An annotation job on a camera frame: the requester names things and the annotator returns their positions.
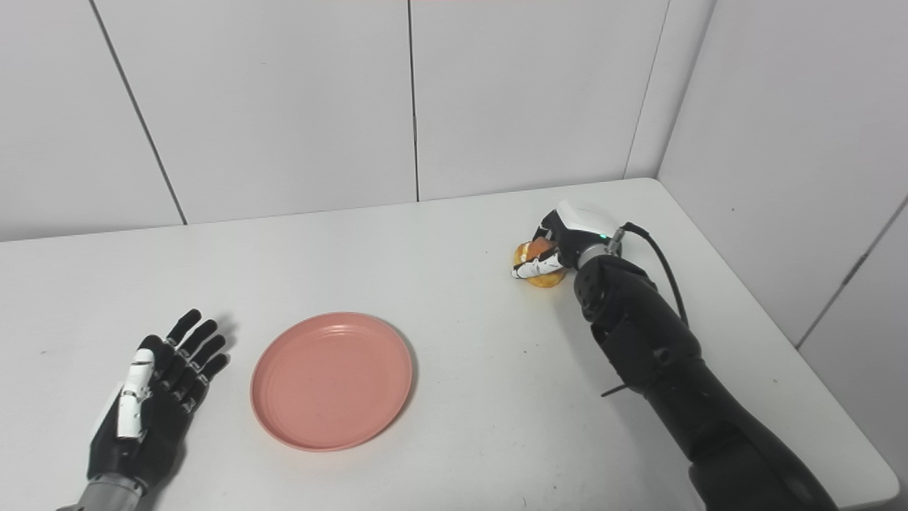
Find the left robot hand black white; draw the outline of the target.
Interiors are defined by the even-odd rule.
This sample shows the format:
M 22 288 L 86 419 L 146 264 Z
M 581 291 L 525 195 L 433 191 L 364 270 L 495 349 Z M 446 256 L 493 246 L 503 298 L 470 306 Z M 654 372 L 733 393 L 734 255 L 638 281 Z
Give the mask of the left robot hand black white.
M 229 363 L 225 346 L 217 322 L 198 309 L 165 336 L 146 336 L 91 440 L 88 479 L 118 476 L 142 494 L 165 481 L 211 382 Z

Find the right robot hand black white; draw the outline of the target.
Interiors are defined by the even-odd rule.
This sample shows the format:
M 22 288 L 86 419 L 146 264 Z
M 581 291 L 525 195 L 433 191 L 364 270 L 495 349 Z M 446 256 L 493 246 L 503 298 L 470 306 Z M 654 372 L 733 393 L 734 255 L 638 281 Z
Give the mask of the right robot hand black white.
M 538 255 L 520 255 L 511 274 L 528 280 L 580 269 L 594 256 L 621 256 L 623 236 L 617 220 L 603 208 L 564 199 L 543 218 L 531 239 L 545 239 L 552 246 Z

